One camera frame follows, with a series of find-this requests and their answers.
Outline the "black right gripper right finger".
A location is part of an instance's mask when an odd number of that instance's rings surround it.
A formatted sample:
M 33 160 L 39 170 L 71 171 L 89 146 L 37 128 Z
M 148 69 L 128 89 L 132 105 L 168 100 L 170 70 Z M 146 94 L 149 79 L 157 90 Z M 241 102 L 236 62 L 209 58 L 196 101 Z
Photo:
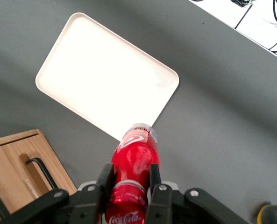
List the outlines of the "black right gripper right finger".
M 172 223 L 172 188 L 161 182 L 158 164 L 150 165 L 151 200 L 145 218 L 146 224 Z

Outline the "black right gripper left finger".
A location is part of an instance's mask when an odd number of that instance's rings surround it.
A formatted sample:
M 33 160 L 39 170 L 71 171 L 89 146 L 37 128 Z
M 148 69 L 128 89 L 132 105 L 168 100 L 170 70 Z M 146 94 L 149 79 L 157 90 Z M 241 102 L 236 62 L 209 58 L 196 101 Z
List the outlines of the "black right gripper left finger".
M 85 185 L 73 207 L 70 224 L 100 224 L 110 192 L 114 185 L 114 166 L 109 163 L 102 169 L 96 183 Z

